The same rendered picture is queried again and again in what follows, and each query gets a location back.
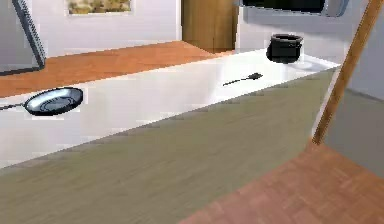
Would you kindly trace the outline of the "brown wooden post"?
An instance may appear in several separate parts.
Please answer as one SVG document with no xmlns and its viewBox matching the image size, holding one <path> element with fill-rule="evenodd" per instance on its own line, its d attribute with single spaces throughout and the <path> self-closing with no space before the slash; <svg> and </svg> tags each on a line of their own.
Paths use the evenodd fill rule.
<svg viewBox="0 0 384 224">
<path fill-rule="evenodd" d="M 384 0 L 368 0 L 348 53 L 329 93 L 328 100 L 321 113 L 315 132 L 313 133 L 312 142 L 314 144 L 320 145 L 323 142 L 332 117 L 336 113 L 339 101 L 344 95 L 348 82 L 353 75 L 371 31 L 380 15 L 383 3 Z"/>
</svg>

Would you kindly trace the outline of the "black spatula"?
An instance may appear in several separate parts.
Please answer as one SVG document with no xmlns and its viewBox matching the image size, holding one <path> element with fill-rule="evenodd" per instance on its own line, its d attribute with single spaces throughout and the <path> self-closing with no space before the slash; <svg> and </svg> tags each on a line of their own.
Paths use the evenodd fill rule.
<svg viewBox="0 0 384 224">
<path fill-rule="evenodd" d="M 262 74 L 260 73 L 253 73 L 251 75 L 248 75 L 247 77 L 245 78 L 241 78 L 241 79 L 237 79 L 237 80 L 233 80 L 233 81 L 230 81 L 230 82 L 227 82 L 227 83 L 224 83 L 223 86 L 226 86 L 226 85 L 230 85 L 232 83 L 236 83 L 236 82 L 240 82 L 240 81 L 244 81 L 244 80 L 257 80 L 259 78 L 263 77 Z"/>
</svg>

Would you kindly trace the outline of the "framed yellow picture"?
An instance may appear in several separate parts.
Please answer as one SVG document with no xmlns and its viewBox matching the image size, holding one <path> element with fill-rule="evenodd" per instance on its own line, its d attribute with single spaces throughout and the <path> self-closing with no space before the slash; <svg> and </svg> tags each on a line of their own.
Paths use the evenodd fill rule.
<svg viewBox="0 0 384 224">
<path fill-rule="evenodd" d="M 130 12 L 131 0 L 66 0 L 73 15 Z"/>
</svg>

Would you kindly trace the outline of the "dark window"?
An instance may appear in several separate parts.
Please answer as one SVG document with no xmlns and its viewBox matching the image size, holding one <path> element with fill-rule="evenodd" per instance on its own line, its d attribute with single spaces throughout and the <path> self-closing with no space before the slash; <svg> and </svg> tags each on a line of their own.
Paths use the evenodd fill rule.
<svg viewBox="0 0 384 224">
<path fill-rule="evenodd" d="M 239 0 L 241 7 L 340 17 L 349 0 Z"/>
</svg>

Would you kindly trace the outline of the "white kitchen counter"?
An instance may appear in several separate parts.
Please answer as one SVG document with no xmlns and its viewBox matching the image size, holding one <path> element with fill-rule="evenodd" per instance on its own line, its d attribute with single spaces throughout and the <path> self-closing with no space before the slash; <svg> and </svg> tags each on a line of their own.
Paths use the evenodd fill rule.
<svg viewBox="0 0 384 224">
<path fill-rule="evenodd" d="M 1 110 L 0 224 L 177 224 L 299 154 L 335 68 L 256 50 L 87 82 L 55 117 Z"/>
</svg>

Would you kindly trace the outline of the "black frying pan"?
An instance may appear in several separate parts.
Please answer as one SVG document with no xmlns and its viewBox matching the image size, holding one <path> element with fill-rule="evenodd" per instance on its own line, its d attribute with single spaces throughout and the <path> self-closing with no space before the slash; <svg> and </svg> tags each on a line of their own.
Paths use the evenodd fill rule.
<svg viewBox="0 0 384 224">
<path fill-rule="evenodd" d="M 84 98 L 84 92 L 76 87 L 60 87 L 40 92 L 27 101 L 0 107 L 6 110 L 23 107 L 34 116 L 55 116 L 77 108 Z"/>
</svg>

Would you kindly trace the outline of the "brown wooden door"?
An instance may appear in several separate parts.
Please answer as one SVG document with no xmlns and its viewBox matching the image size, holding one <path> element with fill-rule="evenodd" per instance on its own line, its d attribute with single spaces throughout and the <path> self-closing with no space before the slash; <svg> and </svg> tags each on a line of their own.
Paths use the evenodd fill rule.
<svg viewBox="0 0 384 224">
<path fill-rule="evenodd" d="M 182 40 L 210 53 L 235 49 L 236 0 L 181 0 Z"/>
</svg>

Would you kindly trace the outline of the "black pot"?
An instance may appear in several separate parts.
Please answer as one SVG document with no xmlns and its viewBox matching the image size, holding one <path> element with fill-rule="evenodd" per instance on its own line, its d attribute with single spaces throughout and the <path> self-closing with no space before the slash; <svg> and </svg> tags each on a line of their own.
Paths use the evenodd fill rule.
<svg viewBox="0 0 384 224">
<path fill-rule="evenodd" d="M 276 63 L 294 63 L 300 57 L 302 41 L 301 36 L 274 34 L 270 38 L 266 56 L 270 61 Z"/>
</svg>

